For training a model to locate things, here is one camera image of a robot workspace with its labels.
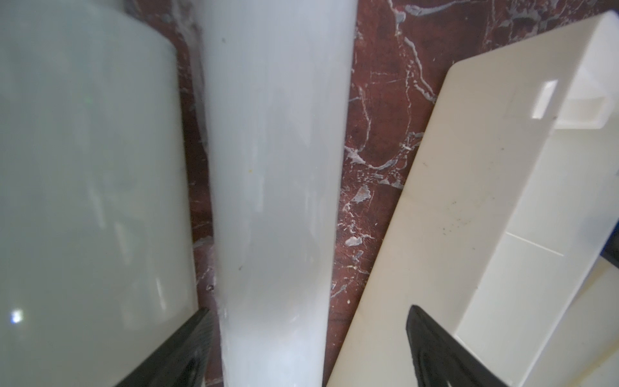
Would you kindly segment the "white wrap dispenser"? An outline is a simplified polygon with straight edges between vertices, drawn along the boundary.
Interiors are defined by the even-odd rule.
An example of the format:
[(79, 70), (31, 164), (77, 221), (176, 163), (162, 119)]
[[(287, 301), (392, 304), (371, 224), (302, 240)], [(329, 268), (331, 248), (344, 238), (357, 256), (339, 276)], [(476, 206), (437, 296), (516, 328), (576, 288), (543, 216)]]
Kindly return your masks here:
[(618, 383), (618, 10), (447, 71), (330, 386), (419, 386), (420, 306), (506, 386)]

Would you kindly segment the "short plastic wrap roll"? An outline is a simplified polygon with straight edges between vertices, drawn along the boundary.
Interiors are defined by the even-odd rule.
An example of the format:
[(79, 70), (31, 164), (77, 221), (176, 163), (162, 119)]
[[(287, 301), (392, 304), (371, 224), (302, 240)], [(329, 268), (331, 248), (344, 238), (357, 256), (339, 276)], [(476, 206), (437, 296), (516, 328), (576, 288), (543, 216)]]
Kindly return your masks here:
[(196, 4), (227, 386), (322, 385), (357, 7)]

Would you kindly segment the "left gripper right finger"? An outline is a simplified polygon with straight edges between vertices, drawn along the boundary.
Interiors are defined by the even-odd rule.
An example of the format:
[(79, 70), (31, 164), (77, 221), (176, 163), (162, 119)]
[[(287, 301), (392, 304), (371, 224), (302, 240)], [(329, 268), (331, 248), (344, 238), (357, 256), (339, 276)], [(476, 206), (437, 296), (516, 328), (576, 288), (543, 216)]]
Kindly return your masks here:
[(412, 305), (406, 333), (421, 387), (506, 387), (420, 306)]

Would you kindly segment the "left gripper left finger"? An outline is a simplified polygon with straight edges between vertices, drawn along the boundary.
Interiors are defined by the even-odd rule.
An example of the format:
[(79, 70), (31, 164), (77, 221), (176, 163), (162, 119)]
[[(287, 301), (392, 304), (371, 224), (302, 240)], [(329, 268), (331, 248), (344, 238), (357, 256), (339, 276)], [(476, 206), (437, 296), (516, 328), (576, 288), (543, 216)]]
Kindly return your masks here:
[(213, 313), (199, 309), (117, 387), (201, 386), (213, 342)]

